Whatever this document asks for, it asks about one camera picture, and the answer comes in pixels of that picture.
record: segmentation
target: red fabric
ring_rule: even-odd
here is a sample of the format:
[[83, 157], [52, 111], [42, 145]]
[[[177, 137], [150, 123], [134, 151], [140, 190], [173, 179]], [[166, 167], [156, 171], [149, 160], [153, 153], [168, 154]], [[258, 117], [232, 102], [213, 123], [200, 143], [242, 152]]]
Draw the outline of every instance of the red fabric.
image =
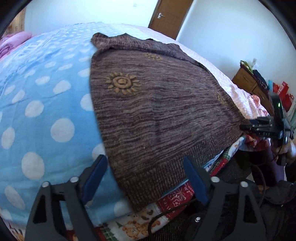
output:
[[256, 151], [262, 151], [268, 149], [270, 146], [268, 140], [262, 140], [261, 137], [256, 136], [255, 134], [246, 135], [247, 139], [245, 144], [255, 148]]
[[227, 163], [228, 160], [226, 158], [222, 158], [218, 166], [216, 166], [215, 169], [211, 172], [211, 177], [215, 176]]
[[[183, 203], [186, 203], [192, 199], [194, 195], [194, 191], [189, 184], [189, 182], [185, 183], [175, 191], [169, 193], [165, 197], [161, 198], [156, 202], [157, 206], [159, 207], [161, 212], [165, 212], [171, 208], [177, 207]], [[174, 217], [176, 217], [178, 214], [180, 214], [185, 207], [179, 208], [176, 211], [173, 211], [171, 213], [168, 213], [166, 217], [169, 220], [172, 220]]]
[[[99, 227], [96, 227], [95, 231], [96, 231], [97, 235], [99, 236], [99, 238], [101, 239], [101, 241], [108, 241], [105, 238], [105, 236], [103, 235], [103, 233]], [[68, 239], [70, 241], [78, 241], [78, 238], [76, 237], [74, 230], [67, 230], [67, 235], [68, 235]]]

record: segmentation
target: drawer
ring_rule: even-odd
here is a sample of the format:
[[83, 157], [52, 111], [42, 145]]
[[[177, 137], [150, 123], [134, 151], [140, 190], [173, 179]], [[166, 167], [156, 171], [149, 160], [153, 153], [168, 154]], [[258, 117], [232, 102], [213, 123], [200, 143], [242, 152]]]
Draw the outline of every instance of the drawer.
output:
[[252, 91], [252, 94], [257, 95], [260, 98], [261, 105], [265, 107], [270, 115], [273, 115], [273, 108], [269, 98], [262, 92], [262, 90], [258, 86]]
[[247, 92], [252, 92], [252, 90], [257, 86], [257, 82], [253, 77], [244, 69], [240, 68], [232, 82], [236, 84], [240, 89], [243, 89]]

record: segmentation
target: pink pillow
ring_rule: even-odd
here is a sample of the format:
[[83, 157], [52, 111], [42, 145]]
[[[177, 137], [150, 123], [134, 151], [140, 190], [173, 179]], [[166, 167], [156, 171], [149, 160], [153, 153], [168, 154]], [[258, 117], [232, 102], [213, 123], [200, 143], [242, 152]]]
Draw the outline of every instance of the pink pillow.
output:
[[24, 32], [17, 33], [9, 37], [8, 39], [4, 40], [4, 42], [2, 42], [0, 45], [0, 58], [3, 57], [5, 54], [9, 54], [11, 50], [21, 45], [31, 37], [32, 37], [31, 32], [24, 31]]

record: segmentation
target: wooden dresser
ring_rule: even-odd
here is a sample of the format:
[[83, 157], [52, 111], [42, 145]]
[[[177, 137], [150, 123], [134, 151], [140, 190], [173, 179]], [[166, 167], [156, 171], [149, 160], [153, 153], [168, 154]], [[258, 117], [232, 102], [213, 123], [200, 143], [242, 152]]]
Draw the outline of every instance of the wooden dresser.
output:
[[232, 82], [251, 95], [257, 95], [260, 98], [261, 105], [265, 107], [270, 115], [273, 115], [273, 108], [268, 97], [268, 91], [259, 84], [260, 82], [257, 77], [244, 65], [241, 65], [240, 69], [233, 77]]

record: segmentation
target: cable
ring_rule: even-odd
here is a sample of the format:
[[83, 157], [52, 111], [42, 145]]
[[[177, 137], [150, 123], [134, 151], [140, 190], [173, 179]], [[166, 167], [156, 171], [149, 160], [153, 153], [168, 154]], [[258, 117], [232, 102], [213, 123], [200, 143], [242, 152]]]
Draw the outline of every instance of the cable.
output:
[[265, 192], [266, 192], [266, 182], [265, 182], [265, 178], [263, 176], [263, 173], [261, 171], [261, 169], [259, 168], [258, 165], [255, 165], [253, 163], [251, 163], [251, 166], [255, 167], [257, 169], [257, 171], [259, 172], [260, 174], [260, 177], [261, 177], [261, 180], [262, 180], [262, 183], [263, 183], [263, 191], [262, 191], [262, 196], [258, 202], [258, 206], [261, 207], [262, 203], [263, 203], [263, 200], [264, 200], [264, 197], [265, 197]]
[[177, 207], [171, 208], [171, 209], [169, 209], [169, 210], [167, 210], [167, 211], [165, 211], [165, 212], [163, 212], [163, 213], [160, 213], [160, 214], [158, 214], [157, 216], [155, 216], [153, 219], [151, 219], [151, 221], [150, 221], [149, 224], [148, 224], [148, 237], [149, 237], [149, 241], [155, 241], [155, 238], [154, 238], [154, 236], [153, 236], [153, 234], [152, 234], [151, 229], [152, 229], [152, 224], [153, 224], [157, 219], [159, 219], [159, 218], [162, 217], [163, 215], [167, 215], [168, 213], [171, 213], [171, 212], [173, 212], [173, 211], [175, 211], [175, 210], [178, 210], [179, 208], [182, 208], [182, 207], [184, 207], [184, 206], [187, 206], [187, 205], [189, 205], [189, 204], [192, 204], [192, 203], [194, 203], [194, 202], [196, 202], [196, 201], [197, 201], [197, 199], [190, 200], [190, 201], [188, 201], [188, 202], [186, 202], [186, 203], [183, 203], [183, 204], [181, 204], [181, 205], [179, 205], [179, 206], [177, 206]]

